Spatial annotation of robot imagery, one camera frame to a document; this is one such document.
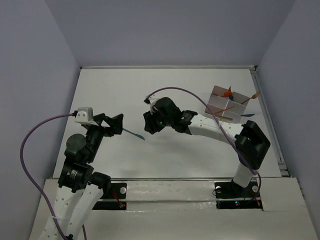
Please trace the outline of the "teal plastic knife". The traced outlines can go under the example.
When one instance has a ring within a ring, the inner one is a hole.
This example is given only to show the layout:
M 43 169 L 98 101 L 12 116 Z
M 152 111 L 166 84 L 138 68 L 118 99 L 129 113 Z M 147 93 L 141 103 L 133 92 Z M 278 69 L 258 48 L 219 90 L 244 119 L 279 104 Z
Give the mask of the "teal plastic knife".
M 134 135 L 135 137 L 138 137 L 139 139 L 141 139 L 141 140 L 145 140 L 145 138 L 142 136 L 142 135 L 140 135 L 140 134 L 137 134 L 137 133 L 134 133 L 134 132 L 132 132 L 132 131 L 130 131 L 130 130 L 127 130 L 127 129 L 125 129 L 125 128 L 123 128 L 122 129 L 124 132 L 126 132 L 126 133 L 129 133 L 129 134 L 131 134 L 131 135 Z

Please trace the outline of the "yellow-orange chopstick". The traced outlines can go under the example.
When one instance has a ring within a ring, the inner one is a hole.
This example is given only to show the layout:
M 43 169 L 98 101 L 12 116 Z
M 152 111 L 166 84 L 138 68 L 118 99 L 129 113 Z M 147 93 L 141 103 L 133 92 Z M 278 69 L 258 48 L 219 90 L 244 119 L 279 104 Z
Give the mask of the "yellow-orange chopstick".
M 220 120 L 226 120 L 226 121 L 233 121 L 233 118 L 221 116 L 221 115 L 215 115 Z

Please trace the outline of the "orange plastic spoon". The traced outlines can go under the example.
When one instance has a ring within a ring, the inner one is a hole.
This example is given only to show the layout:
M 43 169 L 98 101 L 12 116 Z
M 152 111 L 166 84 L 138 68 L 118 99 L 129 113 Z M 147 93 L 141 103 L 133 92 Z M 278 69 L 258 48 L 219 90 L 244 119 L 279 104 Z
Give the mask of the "orange plastic spoon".
M 226 91 L 223 93 L 223 95 L 218 95 L 216 93 L 213 93 L 214 96 L 222 97 L 222 98 L 229 98 L 230 96 L 233 96 L 232 91 Z

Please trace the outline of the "red-orange chopstick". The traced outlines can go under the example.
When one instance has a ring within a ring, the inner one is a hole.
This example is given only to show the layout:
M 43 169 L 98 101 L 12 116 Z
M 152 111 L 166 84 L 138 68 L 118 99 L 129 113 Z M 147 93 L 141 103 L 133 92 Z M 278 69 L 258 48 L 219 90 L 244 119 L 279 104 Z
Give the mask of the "red-orange chopstick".
M 230 109 L 232 109 L 232 108 L 234 108 L 234 107 L 235 107 L 235 106 L 231 106 L 231 107 L 228 107 L 228 108 L 225 108 L 225 109 L 222 109 L 222 110 L 216 111 L 216 112 L 214 112 L 214 114 L 216 115 L 216 114 L 219 114 L 219 113 L 225 112 L 225 111 L 230 110 Z

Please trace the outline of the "dark blue plastic knife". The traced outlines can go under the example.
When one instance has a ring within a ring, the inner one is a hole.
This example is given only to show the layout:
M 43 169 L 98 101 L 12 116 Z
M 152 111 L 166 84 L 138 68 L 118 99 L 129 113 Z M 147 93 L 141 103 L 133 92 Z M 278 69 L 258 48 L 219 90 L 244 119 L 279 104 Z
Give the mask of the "dark blue plastic knife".
M 254 115 L 255 115 L 254 113 L 250 113 L 250 114 L 240 114 L 241 117 L 246 117 L 246 118 L 253 117 Z

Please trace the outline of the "copper fork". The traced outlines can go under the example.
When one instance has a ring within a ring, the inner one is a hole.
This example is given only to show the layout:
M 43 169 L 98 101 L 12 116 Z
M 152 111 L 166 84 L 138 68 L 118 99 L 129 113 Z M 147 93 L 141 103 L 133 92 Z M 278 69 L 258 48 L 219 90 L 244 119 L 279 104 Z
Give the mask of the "copper fork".
M 246 99 L 245 101 L 243 101 L 241 104 L 244 105 L 245 103 L 247 103 L 250 100 L 254 100 L 256 98 L 258 98 L 260 95 L 260 91 L 257 91 L 255 94 L 253 94 L 250 98 Z

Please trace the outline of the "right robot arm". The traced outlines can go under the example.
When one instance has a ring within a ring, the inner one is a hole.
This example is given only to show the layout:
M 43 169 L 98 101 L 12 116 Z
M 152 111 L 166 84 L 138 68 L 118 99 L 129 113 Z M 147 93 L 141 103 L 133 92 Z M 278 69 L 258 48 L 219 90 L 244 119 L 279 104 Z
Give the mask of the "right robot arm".
M 239 165 L 230 190 L 235 196 L 242 196 L 248 191 L 253 173 L 260 169 L 271 146 L 256 122 L 216 121 L 195 111 L 180 110 L 169 97 L 150 97 L 144 102 L 150 106 L 149 111 L 143 114 L 144 130 L 152 135 L 171 127 L 181 134 L 207 137 L 235 147 Z

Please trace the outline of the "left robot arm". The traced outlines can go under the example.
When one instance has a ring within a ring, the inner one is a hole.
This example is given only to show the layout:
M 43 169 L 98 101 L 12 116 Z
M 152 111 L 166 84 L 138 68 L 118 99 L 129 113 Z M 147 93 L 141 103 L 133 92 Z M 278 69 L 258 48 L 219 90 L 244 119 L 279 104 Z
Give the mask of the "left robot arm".
M 73 134 L 66 141 L 65 161 L 51 216 L 39 236 L 41 240 L 76 240 L 98 199 L 110 194 L 110 176 L 91 166 L 104 137 L 121 135 L 124 115 L 93 115 L 92 108 L 79 108 L 75 122 L 86 134 Z

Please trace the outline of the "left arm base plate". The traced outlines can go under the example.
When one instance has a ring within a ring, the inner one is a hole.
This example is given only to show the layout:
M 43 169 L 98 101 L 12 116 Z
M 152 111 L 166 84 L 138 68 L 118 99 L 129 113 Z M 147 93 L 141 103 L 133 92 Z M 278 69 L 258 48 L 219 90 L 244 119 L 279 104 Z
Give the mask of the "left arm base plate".
M 127 183 L 112 182 L 109 192 L 104 193 L 95 203 L 93 210 L 125 211 L 127 209 Z

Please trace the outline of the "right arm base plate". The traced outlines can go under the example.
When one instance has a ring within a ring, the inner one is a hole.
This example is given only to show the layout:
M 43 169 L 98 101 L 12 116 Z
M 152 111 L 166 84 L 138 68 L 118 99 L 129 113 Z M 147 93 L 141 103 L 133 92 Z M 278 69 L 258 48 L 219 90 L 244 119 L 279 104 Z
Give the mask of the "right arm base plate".
M 263 209 L 258 183 L 251 181 L 245 188 L 231 182 L 218 181 L 214 184 L 213 196 L 218 210 Z

